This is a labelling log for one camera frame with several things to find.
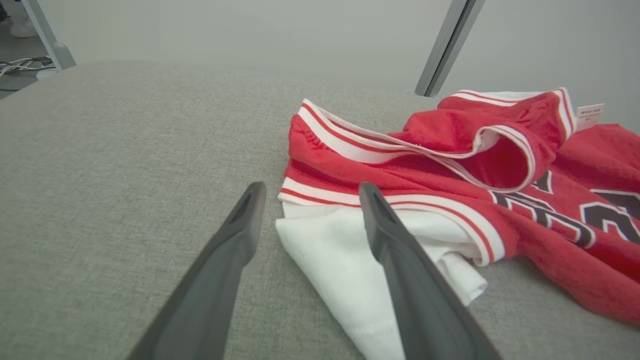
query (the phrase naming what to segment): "red jersey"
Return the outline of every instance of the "red jersey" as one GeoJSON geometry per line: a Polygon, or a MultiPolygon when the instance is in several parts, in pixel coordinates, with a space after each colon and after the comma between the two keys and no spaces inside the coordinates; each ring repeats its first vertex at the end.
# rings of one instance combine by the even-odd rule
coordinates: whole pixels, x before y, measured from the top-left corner
{"type": "Polygon", "coordinates": [[[640,137],[580,126],[564,88],[460,91],[387,135],[305,100],[278,198],[359,207],[370,181],[394,209],[456,222],[477,265],[527,256],[586,308],[640,323],[640,137]]]}

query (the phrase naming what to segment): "white fabric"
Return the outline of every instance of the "white fabric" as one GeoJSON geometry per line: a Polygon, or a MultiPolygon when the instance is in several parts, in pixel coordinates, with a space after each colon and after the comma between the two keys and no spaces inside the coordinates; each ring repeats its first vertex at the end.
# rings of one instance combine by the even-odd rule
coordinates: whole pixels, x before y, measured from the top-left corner
{"type": "MultiPolygon", "coordinates": [[[[276,229],[285,250],[362,354],[404,359],[384,269],[371,254],[362,210],[288,203],[283,209],[276,229]]],[[[477,245],[456,223],[425,211],[396,213],[464,305],[482,294],[486,280],[460,256],[477,253],[477,245]]]]}

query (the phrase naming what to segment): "metal frame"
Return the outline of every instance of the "metal frame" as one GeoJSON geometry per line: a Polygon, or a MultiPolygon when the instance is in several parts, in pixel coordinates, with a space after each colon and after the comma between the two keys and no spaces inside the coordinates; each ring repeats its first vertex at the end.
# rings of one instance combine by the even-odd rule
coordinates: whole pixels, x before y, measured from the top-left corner
{"type": "Polygon", "coordinates": [[[453,0],[415,87],[416,94],[428,97],[438,95],[482,5],[484,0],[453,0]]]}
{"type": "Polygon", "coordinates": [[[56,69],[65,70],[76,66],[76,61],[73,56],[71,56],[71,52],[67,49],[67,46],[57,41],[55,35],[53,35],[53,30],[47,22],[47,18],[44,16],[38,0],[22,0],[22,4],[36,28],[38,35],[40,35],[40,39],[45,49],[47,49],[51,60],[53,60],[56,69]]]}

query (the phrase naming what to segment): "gray tablecloth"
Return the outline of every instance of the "gray tablecloth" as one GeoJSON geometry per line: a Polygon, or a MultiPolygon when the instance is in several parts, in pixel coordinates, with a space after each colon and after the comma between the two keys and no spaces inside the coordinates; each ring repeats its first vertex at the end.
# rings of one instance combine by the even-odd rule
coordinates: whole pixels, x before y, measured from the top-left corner
{"type": "MultiPolygon", "coordinates": [[[[362,358],[274,220],[291,116],[308,97],[369,129],[436,101],[246,72],[80,65],[0,101],[0,359],[122,359],[246,185],[267,185],[228,359],[362,358]]],[[[480,269],[471,311],[506,359],[638,359],[526,259],[480,269]]]]}

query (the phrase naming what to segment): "clothing tag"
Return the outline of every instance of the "clothing tag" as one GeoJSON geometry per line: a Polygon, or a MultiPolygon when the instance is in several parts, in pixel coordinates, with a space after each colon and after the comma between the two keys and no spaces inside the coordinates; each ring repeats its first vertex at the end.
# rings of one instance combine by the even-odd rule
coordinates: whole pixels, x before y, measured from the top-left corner
{"type": "Polygon", "coordinates": [[[581,106],[575,112],[577,117],[577,129],[576,131],[589,129],[591,126],[600,122],[602,112],[604,111],[604,104],[581,106]]]}

